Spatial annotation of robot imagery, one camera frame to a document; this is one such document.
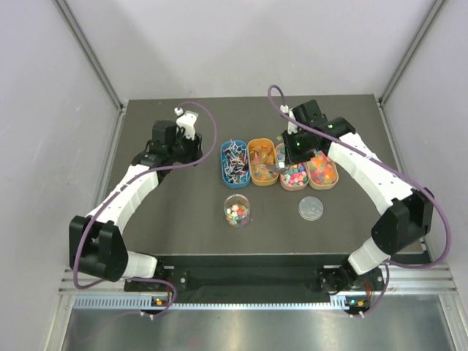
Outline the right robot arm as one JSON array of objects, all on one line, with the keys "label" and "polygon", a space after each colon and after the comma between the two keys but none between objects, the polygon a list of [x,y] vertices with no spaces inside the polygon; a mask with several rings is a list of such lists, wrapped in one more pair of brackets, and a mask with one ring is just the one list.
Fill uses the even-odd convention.
[{"label": "right robot arm", "polygon": [[298,164],[323,152],[343,168],[371,198],[380,218],[371,236],[343,264],[343,284],[356,290],[368,280],[368,272],[429,233],[433,204],[427,191],[401,180],[370,151],[355,128],[342,117],[328,120],[316,101],[289,108],[282,134],[285,162]]}]

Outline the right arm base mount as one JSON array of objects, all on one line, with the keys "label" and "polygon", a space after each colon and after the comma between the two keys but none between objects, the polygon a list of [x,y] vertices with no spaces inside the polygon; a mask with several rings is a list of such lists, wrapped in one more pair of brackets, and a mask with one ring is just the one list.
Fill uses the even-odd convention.
[{"label": "right arm base mount", "polygon": [[384,287],[380,268],[374,268],[360,276],[352,276],[342,267],[323,267],[317,270],[317,275],[321,290],[329,295],[337,295],[343,291],[374,292]]}]

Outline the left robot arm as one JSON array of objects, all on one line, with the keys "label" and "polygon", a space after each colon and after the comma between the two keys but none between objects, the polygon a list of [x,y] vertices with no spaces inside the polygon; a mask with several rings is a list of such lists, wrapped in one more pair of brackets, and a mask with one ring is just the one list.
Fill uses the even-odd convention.
[{"label": "left robot arm", "polygon": [[188,112],[175,121],[156,121],[152,137],[137,154],[124,177],[103,203],[69,224],[69,264],[75,273],[117,282],[137,277],[158,290],[166,273],[151,255],[129,251],[124,229],[144,199],[155,190],[175,163],[199,160],[202,136],[195,131],[197,116]]}]

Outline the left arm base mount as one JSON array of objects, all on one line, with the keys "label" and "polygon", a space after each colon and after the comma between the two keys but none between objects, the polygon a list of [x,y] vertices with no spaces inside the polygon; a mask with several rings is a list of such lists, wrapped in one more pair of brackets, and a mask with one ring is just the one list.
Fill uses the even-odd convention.
[{"label": "left arm base mount", "polygon": [[173,292],[174,288],[169,285],[173,278],[173,267],[166,268],[163,265],[156,267],[151,278],[131,278],[124,282],[124,291],[131,293],[163,293]]}]

